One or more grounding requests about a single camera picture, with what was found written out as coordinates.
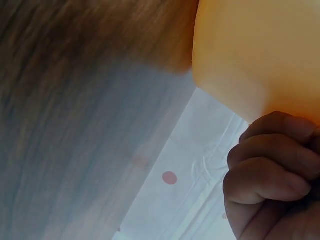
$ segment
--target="finger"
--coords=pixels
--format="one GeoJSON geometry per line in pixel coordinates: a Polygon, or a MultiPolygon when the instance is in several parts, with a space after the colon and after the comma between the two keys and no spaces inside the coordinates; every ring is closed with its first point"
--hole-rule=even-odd
{"type": "Polygon", "coordinates": [[[310,192],[306,180],[265,157],[241,162],[228,172],[223,184],[225,197],[244,205],[266,199],[291,202],[310,192]]]}
{"type": "Polygon", "coordinates": [[[252,123],[239,142],[262,134],[283,134],[300,143],[307,143],[315,130],[316,125],[312,121],[277,111],[252,123]]]}
{"type": "Polygon", "coordinates": [[[225,208],[234,233],[239,236],[244,231],[265,200],[293,202],[304,198],[310,189],[302,177],[267,158],[241,162],[223,181],[225,208]]]}
{"type": "Polygon", "coordinates": [[[271,159],[309,181],[320,175],[320,156],[282,134],[250,137],[229,152],[227,161],[232,169],[240,162],[258,157],[271,159]]]}

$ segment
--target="white sheet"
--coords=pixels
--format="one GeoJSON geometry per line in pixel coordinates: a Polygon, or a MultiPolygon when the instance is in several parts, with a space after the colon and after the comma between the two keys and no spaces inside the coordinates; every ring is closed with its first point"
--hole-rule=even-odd
{"type": "Polygon", "coordinates": [[[197,89],[113,240],[234,240],[222,182],[247,127],[197,89]]]}

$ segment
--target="orange object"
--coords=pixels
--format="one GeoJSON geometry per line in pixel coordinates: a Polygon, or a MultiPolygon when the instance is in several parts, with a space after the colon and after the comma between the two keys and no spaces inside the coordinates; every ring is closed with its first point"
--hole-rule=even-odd
{"type": "Polygon", "coordinates": [[[320,1],[200,0],[193,74],[249,123],[282,111],[320,124],[320,1]]]}

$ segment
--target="knuckle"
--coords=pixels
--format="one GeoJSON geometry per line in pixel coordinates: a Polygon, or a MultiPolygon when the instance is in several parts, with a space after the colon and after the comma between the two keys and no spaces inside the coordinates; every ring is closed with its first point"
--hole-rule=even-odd
{"type": "Polygon", "coordinates": [[[236,145],[234,148],[232,148],[229,151],[226,159],[229,168],[232,168],[238,162],[239,149],[240,149],[240,144],[236,145]]]}
{"type": "Polygon", "coordinates": [[[222,184],[222,189],[223,189],[223,194],[224,196],[229,196],[230,195],[230,187],[229,187],[229,182],[230,182],[230,178],[231,178],[232,172],[229,171],[224,179],[223,179],[223,184],[222,184]]]}

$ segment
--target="hand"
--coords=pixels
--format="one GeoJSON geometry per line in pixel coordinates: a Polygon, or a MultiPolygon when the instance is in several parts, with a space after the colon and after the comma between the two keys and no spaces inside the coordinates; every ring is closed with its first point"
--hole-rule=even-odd
{"type": "Polygon", "coordinates": [[[305,147],[315,130],[306,119],[274,112],[241,136],[223,182],[237,239],[320,239],[320,201],[308,195],[320,175],[320,156],[305,147]]]}

